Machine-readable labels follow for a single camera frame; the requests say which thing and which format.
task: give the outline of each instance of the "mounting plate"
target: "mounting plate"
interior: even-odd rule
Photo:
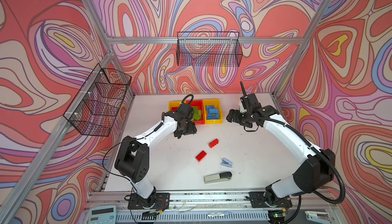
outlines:
[[[157,209],[157,210],[165,210],[169,207],[169,201],[170,201],[170,194],[169,193],[156,193],[156,200],[151,209]],[[129,210],[147,210],[143,208],[143,206],[139,202],[139,196],[136,193],[132,193],[129,202],[128,202],[128,209]]]
[[[261,199],[264,196],[265,192],[249,192],[249,197],[251,199]],[[264,200],[252,200],[251,201],[252,204],[252,208],[270,208],[271,206],[268,206]],[[281,207],[281,208],[291,208],[293,207],[293,204],[291,202],[291,199],[289,196],[285,197],[282,199],[282,201],[275,206],[277,208]]]

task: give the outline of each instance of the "red lego brick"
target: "red lego brick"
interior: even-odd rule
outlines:
[[[196,156],[196,160],[200,162],[206,155],[207,153],[202,151],[198,156]]]
[[[213,140],[212,142],[210,142],[209,144],[208,144],[208,146],[210,147],[210,148],[213,148],[215,145],[217,145],[219,143],[219,141],[218,141],[218,139],[215,139],[215,140]]]

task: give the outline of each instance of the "black wire basket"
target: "black wire basket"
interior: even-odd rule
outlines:
[[[109,136],[131,77],[116,69],[102,69],[72,115],[64,117],[82,135]]]
[[[177,65],[239,67],[239,32],[177,32]]]

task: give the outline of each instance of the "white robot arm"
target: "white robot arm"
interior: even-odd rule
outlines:
[[[241,111],[231,109],[226,118],[228,122],[239,123],[244,128],[252,128],[253,123],[264,127],[274,134],[301,164],[292,175],[267,186],[263,201],[265,200],[268,206],[277,206],[288,195],[315,192],[316,189],[330,182],[335,175],[341,187],[341,195],[337,200],[326,199],[321,194],[315,193],[328,202],[335,204],[342,202],[345,195],[344,184],[334,167],[335,154],[329,149],[322,150],[305,139],[287,124],[282,115],[272,106],[262,107],[255,94],[247,95],[244,88],[243,94]],[[151,207],[156,199],[155,187],[146,176],[149,169],[149,150],[170,133],[180,138],[182,135],[197,132],[195,124],[191,121],[194,114],[193,108],[185,103],[185,99],[189,96],[192,97],[190,104],[193,95],[187,95],[176,111],[162,113],[162,120],[145,133],[135,138],[127,136],[121,143],[115,160],[115,168],[129,179],[146,208]]]
[[[301,166],[292,175],[267,186],[265,202],[275,206],[288,195],[301,195],[314,192],[327,202],[338,204],[345,198],[344,183],[337,172],[335,154],[330,149],[321,149],[304,138],[296,129],[291,127],[272,106],[264,106],[258,102],[255,94],[246,94],[241,82],[243,97],[240,110],[231,109],[228,122],[252,128],[253,123],[264,127],[274,134],[295,156]],[[322,196],[316,189],[332,181],[336,176],[340,186],[340,195],[336,200]]]
[[[171,133],[180,138],[182,135],[195,134],[195,123],[192,122],[193,108],[185,103],[193,95],[187,95],[176,111],[162,113],[162,119],[156,125],[135,138],[125,137],[115,160],[115,168],[127,178],[134,187],[143,207],[149,208],[155,202],[155,187],[146,176],[149,170],[149,152],[163,138]]]

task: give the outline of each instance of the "colorful swirl wallpaper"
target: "colorful swirl wallpaper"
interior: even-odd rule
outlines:
[[[392,0],[334,0],[278,94],[288,121],[336,153],[348,223],[392,223],[391,19]]]
[[[321,0],[93,0],[110,36],[232,31],[245,37],[302,36]],[[176,45],[113,46],[135,93],[271,92],[295,45],[243,45],[240,67],[178,67]]]
[[[81,0],[0,0],[0,204],[105,53]],[[13,224],[77,222],[127,104],[108,138],[69,130]]]
[[[93,0],[111,36],[237,30],[302,36],[321,0]],[[286,118],[337,154],[348,223],[392,223],[392,0],[334,0],[279,91]],[[271,92],[294,45],[242,45],[240,67],[178,67],[176,45],[113,46],[136,93]],[[105,56],[81,0],[0,0],[0,204]],[[108,138],[70,129],[14,224],[74,224],[103,175]],[[337,194],[337,184],[330,191]]]

